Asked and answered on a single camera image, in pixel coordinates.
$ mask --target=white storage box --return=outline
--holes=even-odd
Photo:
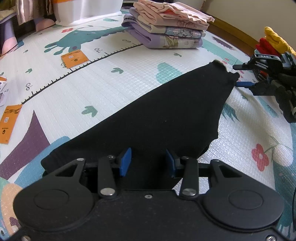
[[[120,15],[123,0],[55,0],[54,2],[56,24],[72,27]]]

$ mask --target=orange card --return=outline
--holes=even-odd
[[[65,63],[65,66],[69,69],[76,65],[87,62],[89,61],[89,59],[81,50],[75,50],[73,52],[62,55],[62,61]]]
[[[61,2],[68,2],[72,0],[53,0],[53,3],[61,3]]]
[[[0,120],[0,143],[8,144],[22,104],[8,105]]]

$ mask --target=foam floor mat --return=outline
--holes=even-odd
[[[9,144],[0,145],[2,238],[19,227],[12,209],[15,195],[41,178],[40,161],[53,149],[183,73],[214,59],[235,72],[233,64],[249,60],[210,32],[199,49],[148,49],[121,27],[125,13],[72,28],[54,25],[27,36],[0,60],[0,75],[10,90],[0,112],[23,103]],[[89,61],[67,69],[61,55],[78,49]],[[256,81],[249,71],[239,73],[240,81]],[[220,117],[219,138],[199,161],[220,159],[279,192],[285,210],[278,228],[295,238],[295,154],[296,125],[285,121],[275,99],[234,88]],[[201,178],[200,193],[207,189]]]

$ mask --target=red flower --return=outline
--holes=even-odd
[[[257,144],[256,149],[252,150],[252,157],[257,162],[258,170],[261,172],[269,165],[268,156],[264,153],[263,147],[260,144]]]
[[[72,31],[72,30],[73,30],[73,28],[64,29],[64,30],[62,31],[62,33],[65,33],[65,32],[70,32],[70,31]]]

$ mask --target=wall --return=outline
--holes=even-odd
[[[202,8],[204,0],[174,0],[174,2],[182,2],[188,6],[200,10]]]
[[[202,10],[245,32],[255,40],[271,27],[296,49],[296,1],[207,0]]]

